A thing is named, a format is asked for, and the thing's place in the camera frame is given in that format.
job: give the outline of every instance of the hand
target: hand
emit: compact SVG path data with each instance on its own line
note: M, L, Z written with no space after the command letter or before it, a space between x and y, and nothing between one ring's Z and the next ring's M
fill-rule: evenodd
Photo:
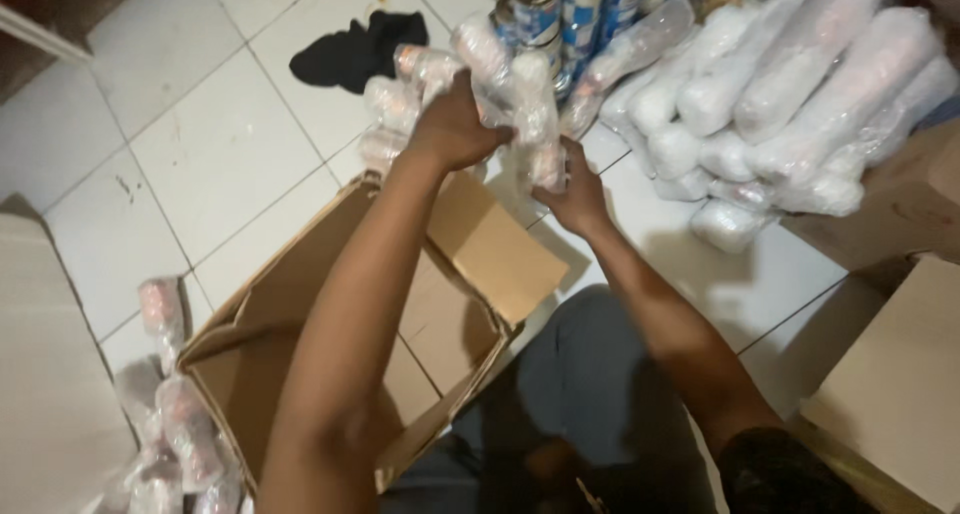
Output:
M550 208L559 225L581 238L613 227L614 222L607 213L603 182L587 165L583 145L564 135L559 141L566 149L566 171L569 174L566 191L551 193L535 187L534 199Z
M446 174L479 164L513 138L512 127L485 127L480 123L471 72L461 70L453 76L450 90L434 98L420 115L406 152L433 157Z

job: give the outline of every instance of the cardboard box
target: cardboard box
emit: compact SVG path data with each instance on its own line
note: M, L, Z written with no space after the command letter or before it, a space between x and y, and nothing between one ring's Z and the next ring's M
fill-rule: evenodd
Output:
M960 506L960 266L925 257L800 414L944 512Z
M806 214L781 225L850 272L892 293L910 255L960 262L960 119L917 133L863 180L858 212Z
M378 190L373 174L342 189L213 314L177 361L232 444L251 493L306 316ZM474 396L567 269L471 176L457 174L440 192L375 419L380 491Z

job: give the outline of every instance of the gray pants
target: gray pants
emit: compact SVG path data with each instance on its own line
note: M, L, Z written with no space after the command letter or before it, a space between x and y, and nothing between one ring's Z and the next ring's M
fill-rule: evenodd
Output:
M532 460L558 439L576 461L545 485ZM614 513L714 512L686 411L606 286L561 304L381 511L590 512L574 477Z

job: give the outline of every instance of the person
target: person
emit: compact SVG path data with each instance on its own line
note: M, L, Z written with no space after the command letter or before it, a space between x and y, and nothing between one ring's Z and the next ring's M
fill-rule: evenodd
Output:
M534 197L589 244L609 287L561 304L450 433L378 495L368 417L431 208L445 176L513 134L480 124L467 71L423 112L304 325L257 512L712 512L686 410L731 511L872 511L790 437L716 328L620 233L583 147L566 138L567 190Z

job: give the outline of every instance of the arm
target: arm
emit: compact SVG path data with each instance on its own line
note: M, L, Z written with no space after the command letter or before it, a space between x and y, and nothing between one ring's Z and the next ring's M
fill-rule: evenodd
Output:
M420 117L383 190L343 248L299 337L273 420L257 512L377 508L369 416L450 171L510 140L480 124L469 72Z
M644 341L697 422L717 459L730 439L755 427L782 427L737 355L716 328L637 252L607 213L603 183L579 143L569 154L566 193L535 189L560 225L584 238Z

